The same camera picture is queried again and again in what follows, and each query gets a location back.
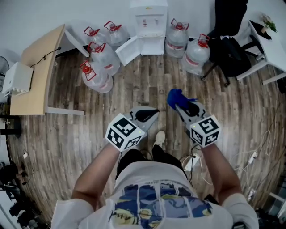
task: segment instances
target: black cable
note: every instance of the black cable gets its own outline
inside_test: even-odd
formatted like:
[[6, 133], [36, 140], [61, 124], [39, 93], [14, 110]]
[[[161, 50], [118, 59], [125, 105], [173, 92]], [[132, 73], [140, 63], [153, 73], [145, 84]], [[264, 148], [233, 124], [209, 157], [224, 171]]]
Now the black cable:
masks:
[[32, 161], [31, 161], [30, 155], [29, 155], [28, 151], [25, 150], [25, 149], [23, 149], [23, 153], [27, 153], [27, 154], [28, 154], [29, 161], [30, 161], [30, 165], [31, 165], [31, 169], [32, 169], [32, 171], [33, 171], [33, 173], [32, 173], [32, 174], [28, 174], [28, 176], [29, 176], [29, 175], [34, 175], [35, 172], [34, 172], [34, 169], [33, 169], [33, 167], [32, 167]]
[[47, 55], [49, 55], [49, 54], [51, 54], [51, 53], [53, 53], [53, 52], [55, 52], [55, 51], [57, 51], [57, 50], [61, 50], [61, 47], [58, 47], [57, 49], [53, 50], [52, 52], [49, 52], [48, 54], [45, 54], [45, 55], [40, 59], [39, 62], [37, 62], [37, 63], [31, 65], [30, 67], [33, 67], [34, 65], [40, 63], [42, 59], [46, 60], [46, 56], [47, 56]]

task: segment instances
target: white wall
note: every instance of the white wall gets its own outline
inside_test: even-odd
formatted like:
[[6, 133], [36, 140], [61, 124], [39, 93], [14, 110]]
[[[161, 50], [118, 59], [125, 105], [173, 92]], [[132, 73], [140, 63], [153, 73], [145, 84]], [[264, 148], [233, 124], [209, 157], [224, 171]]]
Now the white wall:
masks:
[[[215, 0], [168, 0], [169, 21], [175, 17], [190, 23], [190, 37], [208, 33], [215, 25]], [[129, 19], [130, 0], [2, 0], [0, 1], [0, 55], [20, 56], [33, 41], [65, 23], [68, 30], [87, 44], [83, 30], [88, 26], [102, 27], [111, 20], [126, 26], [131, 36], [134, 29]], [[268, 14], [276, 23], [286, 50], [286, 4], [283, 0], [249, 0], [240, 34], [246, 20], [258, 12]]]

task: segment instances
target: blue object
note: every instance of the blue object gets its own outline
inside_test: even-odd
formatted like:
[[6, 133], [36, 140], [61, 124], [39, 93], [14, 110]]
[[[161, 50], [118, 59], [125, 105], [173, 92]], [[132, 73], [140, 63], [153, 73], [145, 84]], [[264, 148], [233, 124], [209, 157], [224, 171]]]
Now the blue object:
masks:
[[183, 94], [181, 89], [172, 89], [169, 91], [168, 97], [167, 97], [167, 103], [170, 107], [172, 107], [174, 110], [176, 110], [176, 104], [180, 108], [188, 109], [189, 105], [188, 102], [195, 102], [197, 101], [197, 98], [187, 99]]

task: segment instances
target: leg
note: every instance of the leg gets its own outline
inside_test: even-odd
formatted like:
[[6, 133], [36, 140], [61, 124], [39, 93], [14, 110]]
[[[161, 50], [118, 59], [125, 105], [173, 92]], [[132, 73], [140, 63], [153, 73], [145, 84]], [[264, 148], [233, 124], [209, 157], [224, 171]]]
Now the leg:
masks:
[[164, 150], [162, 149], [162, 145], [164, 141], [165, 141], [165, 132], [159, 131], [156, 135], [155, 143], [152, 149], [153, 161], [176, 166], [184, 172], [184, 169], [180, 161], [176, 159], [174, 156], [172, 156], [171, 154], [165, 153]]
[[268, 62], [264, 59], [264, 60], [258, 62], [256, 65], [252, 66], [248, 71], [237, 76], [236, 79], [239, 81], [239, 80], [249, 76], [250, 74], [258, 71], [260, 68], [263, 68], [267, 64], [268, 64]]
[[256, 43], [255, 43], [254, 41], [251, 41], [251, 42], [249, 42], [248, 44], [243, 45], [241, 48], [242, 48], [243, 50], [245, 50], [245, 49], [252, 48], [252, 47], [254, 47], [254, 46], [256, 46]]
[[64, 115], [84, 115], [84, 111], [81, 110], [69, 110], [69, 109], [62, 109], [62, 108], [55, 108], [55, 107], [47, 107], [47, 113], [53, 114], [64, 114]]
[[184, 171], [182, 164], [171, 154], [165, 153], [164, 150], [158, 145], [154, 145], [152, 149], [153, 160], [156, 162], [174, 165]]
[[65, 30], [64, 33], [66, 34], [70, 43], [72, 43], [85, 57], [89, 57], [89, 53], [67, 30]]
[[131, 163], [137, 162], [137, 161], [148, 161], [143, 154], [136, 149], [129, 150], [119, 161], [119, 164], [117, 166], [117, 175], [116, 178], [119, 176], [119, 174]]
[[279, 79], [284, 78], [284, 77], [286, 77], [286, 72], [284, 72], [284, 73], [282, 73], [282, 74], [280, 74], [278, 76], [274, 76], [274, 77], [272, 77], [272, 78], [270, 78], [268, 80], [265, 80], [265, 81], [262, 82], [262, 84], [266, 85], [268, 83], [274, 82], [274, 81], [279, 80]]

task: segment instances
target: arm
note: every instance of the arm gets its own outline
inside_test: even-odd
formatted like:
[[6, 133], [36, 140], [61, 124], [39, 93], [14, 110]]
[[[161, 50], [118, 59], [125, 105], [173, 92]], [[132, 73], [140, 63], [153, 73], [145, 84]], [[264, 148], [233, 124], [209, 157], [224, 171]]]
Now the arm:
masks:
[[119, 151], [107, 144], [77, 179], [71, 198], [83, 199], [95, 210], [118, 157]]
[[219, 204], [234, 193], [241, 193], [240, 181], [228, 163], [227, 159], [220, 152], [215, 144], [202, 148], [206, 166], [209, 170], [214, 189], [219, 196]]

